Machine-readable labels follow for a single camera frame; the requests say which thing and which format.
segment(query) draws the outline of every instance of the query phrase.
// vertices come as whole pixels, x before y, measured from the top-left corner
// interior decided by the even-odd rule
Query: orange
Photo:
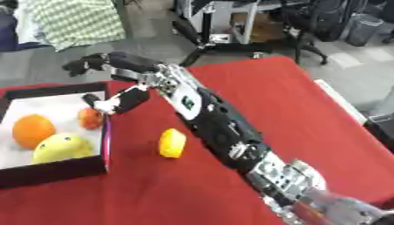
[[[38,114],[19,119],[12,128],[12,137],[25,149],[35,149],[40,142],[55,134],[55,127],[47,118]]]

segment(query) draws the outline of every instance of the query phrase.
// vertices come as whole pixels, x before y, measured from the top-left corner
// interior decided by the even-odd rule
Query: small orange fruit
[[[87,130],[94,130],[103,124],[103,115],[90,107],[84,108],[78,113],[79,125]]]
[[[55,127],[47,118],[38,114],[19,119],[12,128],[12,137],[25,149],[35,149],[40,142],[55,134]]]

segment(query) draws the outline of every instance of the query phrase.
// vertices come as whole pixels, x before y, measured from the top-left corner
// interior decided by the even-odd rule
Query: chair wheel
[[[252,59],[261,59],[264,58],[264,56],[266,55],[266,53],[262,53],[262,52],[254,52],[252,55]]]

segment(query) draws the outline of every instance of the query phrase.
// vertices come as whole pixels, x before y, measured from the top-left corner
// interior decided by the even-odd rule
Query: tray
[[[86,83],[31,90],[8,91],[0,99],[0,189],[36,185],[62,179],[98,175],[109,165],[110,121],[93,131],[78,125],[77,113],[88,107],[86,93],[108,98],[105,83]],[[83,136],[93,147],[93,156],[52,163],[32,164],[33,150],[22,149],[12,138],[15,121],[28,114],[45,116],[56,133]]]

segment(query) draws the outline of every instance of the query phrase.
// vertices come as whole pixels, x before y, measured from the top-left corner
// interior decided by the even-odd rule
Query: yellow object
[[[85,138],[75,134],[55,134],[37,146],[34,151],[33,164],[92,155],[92,146]]]
[[[186,136],[171,128],[162,133],[159,142],[160,155],[169,158],[179,158],[186,144]]]

